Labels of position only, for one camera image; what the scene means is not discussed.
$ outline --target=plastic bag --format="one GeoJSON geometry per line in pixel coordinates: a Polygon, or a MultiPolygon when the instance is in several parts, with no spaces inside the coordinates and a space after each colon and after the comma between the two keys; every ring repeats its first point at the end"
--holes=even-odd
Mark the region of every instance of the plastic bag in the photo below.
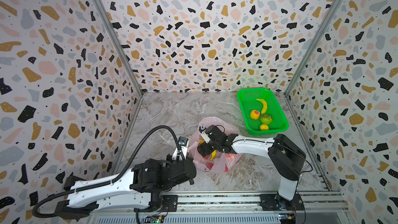
{"type": "Polygon", "coordinates": [[[213,173],[227,172],[236,164],[236,162],[242,156],[241,154],[226,154],[217,151],[213,160],[210,160],[211,156],[204,158],[197,151],[199,139],[202,139],[199,133],[199,127],[203,130],[211,125],[223,126],[225,128],[224,132],[226,135],[231,133],[237,133],[240,135],[239,129],[236,126],[225,122],[218,117],[206,117],[199,122],[198,128],[190,137],[190,146],[188,147],[188,152],[193,156],[193,163],[195,164],[196,169],[213,173]]]}

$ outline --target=patterned wall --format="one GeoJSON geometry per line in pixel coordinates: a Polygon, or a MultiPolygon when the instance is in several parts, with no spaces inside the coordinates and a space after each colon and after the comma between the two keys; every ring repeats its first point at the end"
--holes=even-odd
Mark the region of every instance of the patterned wall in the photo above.
{"type": "Polygon", "coordinates": [[[0,29],[0,222],[36,223],[68,176],[111,173],[136,96],[91,0],[0,0],[0,29]]]}
{"type": "Polygon", "coordinates": [[[289,99],[357,223],[398,220],[398,1],[344,0],[289,99]]]}
{"type": "Polygon", "coordinates": [[[333,0],[103,0],[143,91],[284,91],[333,0]]]}

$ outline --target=yellow banana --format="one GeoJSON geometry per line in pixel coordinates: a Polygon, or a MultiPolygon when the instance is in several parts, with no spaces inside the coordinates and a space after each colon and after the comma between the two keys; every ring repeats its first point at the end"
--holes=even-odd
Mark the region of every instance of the yellow banana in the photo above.
{"type": "Polygon", "coordinates": [[[263,99],[257,99],[259,102],[263,103],[263,109],[261,110],[261,114],[265,113],[268,109],[267,102],[263,99]]]}
{"type": "Polygon", "coordinates": [[[213,158],[216,156],[216,154],[217,154],[216,150],[211,153],[211,158],[210,158],[211,161],[213,161],[213,158]]]}

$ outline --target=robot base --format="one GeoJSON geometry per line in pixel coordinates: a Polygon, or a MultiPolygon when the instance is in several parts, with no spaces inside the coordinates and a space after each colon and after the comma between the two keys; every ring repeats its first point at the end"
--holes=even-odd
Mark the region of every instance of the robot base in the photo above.
{"type": "Polygon", "coordinates": [[[287,201],[282,197],[279,197],[278,193],[261,194],[260,200],[260,206],[263,208],[263,211],[294,211],[295,205],[297,211],[304,210],[304,204],[301,200],[301,197],[297,193],[294,195],[291,201],[287,201]]]}
{"type": "Polygon", "coordinates": [[[177,211],[177,203],[178,196],[177,195],[163,195],[163,204],[166,203],[164,212],[176,212],[177,211]]]}

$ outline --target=green basket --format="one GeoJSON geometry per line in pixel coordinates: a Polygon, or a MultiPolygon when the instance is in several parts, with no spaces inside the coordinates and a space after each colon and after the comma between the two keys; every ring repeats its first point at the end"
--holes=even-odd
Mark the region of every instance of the green basket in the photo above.
{"type": "Polygon", "coordinates": [[[240,108],[242,110],[243,118],[248,132],[251,135],[266,135],[278,132],[284,132],[289,128],[289,122],[273,92],[266,88],[247,88],[239,90],[237,93],[240,108]],[[252,110],[261,112],[263,104],[256,99],[264,99],[267,102],[267,114],[272,116],[272,123],[269,125],[269,130],[260,130],[260,118],[254,120],[250,117],[252,110]]]}

